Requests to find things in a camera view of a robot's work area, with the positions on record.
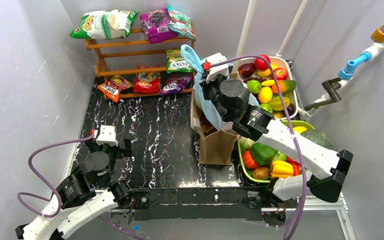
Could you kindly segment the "light blue plastic grocery bag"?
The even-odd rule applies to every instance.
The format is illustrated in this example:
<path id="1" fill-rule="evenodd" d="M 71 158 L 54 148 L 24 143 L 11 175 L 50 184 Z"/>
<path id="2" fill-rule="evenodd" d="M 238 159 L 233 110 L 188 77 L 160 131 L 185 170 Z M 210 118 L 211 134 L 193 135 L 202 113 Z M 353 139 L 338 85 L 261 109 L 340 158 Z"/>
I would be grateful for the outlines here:
<path id="1" fill-rule="evenodd" d="M 265 131 L 271 116 L 258 106 L 240 80 L 229 77 L 232 59 L 216 53 L 201 60 L 187 44 L 181 46 L 180 54 L 197 71 L 196 104 L 217 130 L 233 129 L 240 134 Z"/>

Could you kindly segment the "brown paper bag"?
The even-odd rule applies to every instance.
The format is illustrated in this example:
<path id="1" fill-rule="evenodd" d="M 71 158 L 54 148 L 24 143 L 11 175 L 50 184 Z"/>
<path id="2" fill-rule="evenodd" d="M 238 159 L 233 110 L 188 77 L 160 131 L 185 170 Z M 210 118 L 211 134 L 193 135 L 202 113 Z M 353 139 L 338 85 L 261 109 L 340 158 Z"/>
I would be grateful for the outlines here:
<path id="1" fill-rule="evenodd" d="M 190 125 L 199 133 L 200 164 L 225 165 L 231 164 L 231 154 L 239 134 L 232 127 L 232 122 L 224 122 L 215 107 L 203 97 L 203 89 L 199 84 L 202 74 L 194 77 L 190 104 Z M 201 115 L 205 115 L 212 125 L 203 125 Z"/>

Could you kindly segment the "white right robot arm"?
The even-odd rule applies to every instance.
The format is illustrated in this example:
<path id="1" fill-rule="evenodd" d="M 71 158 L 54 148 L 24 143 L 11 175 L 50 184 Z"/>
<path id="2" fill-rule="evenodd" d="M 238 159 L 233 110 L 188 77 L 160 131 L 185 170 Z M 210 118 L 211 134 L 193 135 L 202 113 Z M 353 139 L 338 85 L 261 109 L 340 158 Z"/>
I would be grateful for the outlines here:
<path id="1" fill-rule="evenodd" d="M 199 80 L 203 94 L 202 109 L 214 109 L 220 120 L 232 122 L 240 136 L 274 148 L 300 162 L 302 174 L 275 177 L 267 192 L 285 201 L 307 196 L 306 190 L 322 201 L 338 201 L 354 155 L 322 147 L 300 134 L 295 134 L 268 111 L 249 103 L 250 91 L 237 79 L 220 76 L 211 82 Z"/>

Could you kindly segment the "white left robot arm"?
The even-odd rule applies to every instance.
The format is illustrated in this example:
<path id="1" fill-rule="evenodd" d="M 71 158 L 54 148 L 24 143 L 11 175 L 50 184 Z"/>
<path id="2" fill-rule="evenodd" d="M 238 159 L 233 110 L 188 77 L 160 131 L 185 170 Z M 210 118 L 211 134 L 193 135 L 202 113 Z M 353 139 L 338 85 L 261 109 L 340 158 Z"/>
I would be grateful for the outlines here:
<path id="1" fill-rule="evenodd" d="M 48 149 L 72 143 L 85 143 L 90 156 L 82 166 L 54 187 L 33 165 L 33 158 Z M 93 135 L 66 140 L 35 150 L 27 160 L 32 172 L 51 189 L 49 198 L 28 192 L 19 192 L 19 202 L 36 218 L 15 229 L 19 240 L 66 240 L 76 230 L 117 207 L 131 207 L 134 194 L 125 181 L 112 181 L 113 161 L 131 157 L 132 143 L 125 138 L 103 141 Z"/>

